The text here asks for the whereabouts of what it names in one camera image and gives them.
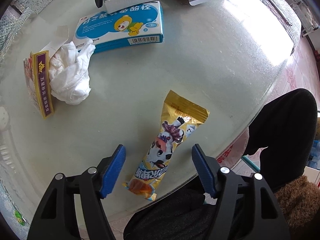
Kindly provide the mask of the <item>white tissue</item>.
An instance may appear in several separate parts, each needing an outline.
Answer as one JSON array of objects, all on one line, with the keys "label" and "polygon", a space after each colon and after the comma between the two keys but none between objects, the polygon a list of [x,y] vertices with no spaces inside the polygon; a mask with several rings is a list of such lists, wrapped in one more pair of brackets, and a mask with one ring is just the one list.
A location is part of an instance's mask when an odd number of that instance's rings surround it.
[{"label": "white tissue", "polygon": [[62,45],[49,61],[51,95],[69,105],[82,103],[91,91],[88,67],[95,51],[92,39],[78,50],[73,42]]}]

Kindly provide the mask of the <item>yellow cartoon snack wrapper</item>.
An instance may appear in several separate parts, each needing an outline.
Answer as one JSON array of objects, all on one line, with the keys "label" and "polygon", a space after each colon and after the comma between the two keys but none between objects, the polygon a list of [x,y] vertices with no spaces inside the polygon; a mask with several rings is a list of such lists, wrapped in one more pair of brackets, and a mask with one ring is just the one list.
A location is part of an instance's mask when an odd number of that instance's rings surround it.
[{"label": "yellow cartoon snack wrapper", "polygon": [[176,148],[205,123],[209,111],[174,91],[163,103],[160,130],[132,178],[124,183],[130,192],[154,201]]}]

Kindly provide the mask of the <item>purple yellow card box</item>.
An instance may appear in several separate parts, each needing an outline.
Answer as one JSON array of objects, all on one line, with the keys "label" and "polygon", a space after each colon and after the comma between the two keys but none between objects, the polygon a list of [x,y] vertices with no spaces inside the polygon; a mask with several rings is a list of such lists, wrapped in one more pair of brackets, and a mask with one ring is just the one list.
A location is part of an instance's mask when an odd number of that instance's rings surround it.
[{"label": "purple yellow card box", "polygon": [[23,60],[29,98],[40,115],[46,119],[54,114],[49,79],[49,51],[30,53]]}]

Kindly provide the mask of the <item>white red-printed trash bag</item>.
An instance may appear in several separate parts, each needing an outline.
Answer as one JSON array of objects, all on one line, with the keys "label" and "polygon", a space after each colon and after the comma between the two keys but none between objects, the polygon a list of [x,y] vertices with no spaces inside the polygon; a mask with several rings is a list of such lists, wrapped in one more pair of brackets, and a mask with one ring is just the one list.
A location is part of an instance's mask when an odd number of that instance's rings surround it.
[{"label": "white red-printed trash bag", "polygon": [[236,139],[235,142],[223,154],[217,158],[220,166],[232,168],[242,157],[245,152],[249,140],[249,128]]}]

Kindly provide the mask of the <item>brown teddy bear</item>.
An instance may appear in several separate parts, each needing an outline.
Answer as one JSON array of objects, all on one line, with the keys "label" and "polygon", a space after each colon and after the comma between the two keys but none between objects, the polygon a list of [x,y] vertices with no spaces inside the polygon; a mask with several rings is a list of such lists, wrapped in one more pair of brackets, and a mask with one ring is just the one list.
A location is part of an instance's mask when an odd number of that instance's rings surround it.
[{"label": "brown teddy bear", "polygon": [[275,193],[289,228],[301,228],[311,222],[319,210],[319,188],[302,175]]}]

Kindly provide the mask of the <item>green toy on table edge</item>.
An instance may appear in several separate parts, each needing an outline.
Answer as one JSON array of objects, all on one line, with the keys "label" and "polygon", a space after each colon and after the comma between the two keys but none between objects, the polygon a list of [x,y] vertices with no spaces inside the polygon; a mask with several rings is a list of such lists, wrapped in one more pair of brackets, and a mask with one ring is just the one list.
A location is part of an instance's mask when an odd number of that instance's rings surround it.
[{"label": "green toy on table edge", "polygon": [[23,216],[21,215],[21,213],[18,210],[14,211],[14,216],[15,216],[17,222],[19,224],[21,224],[21,226],[25,226],[25,219],[23,218]]}]

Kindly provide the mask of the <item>blue bear medicine box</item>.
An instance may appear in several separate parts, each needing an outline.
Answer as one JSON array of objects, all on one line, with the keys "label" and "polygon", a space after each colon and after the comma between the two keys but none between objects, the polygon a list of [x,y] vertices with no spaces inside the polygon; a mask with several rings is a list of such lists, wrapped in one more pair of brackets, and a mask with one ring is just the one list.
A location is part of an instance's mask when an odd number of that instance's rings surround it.
[{"label": "blue bear medicine box", "polygon": [[162,43],[163,10],[160,1],[134,5],[113,13],[100,11],[81,18],[73,43],[78,50],[91,39],[95,53],[148,43]]}]

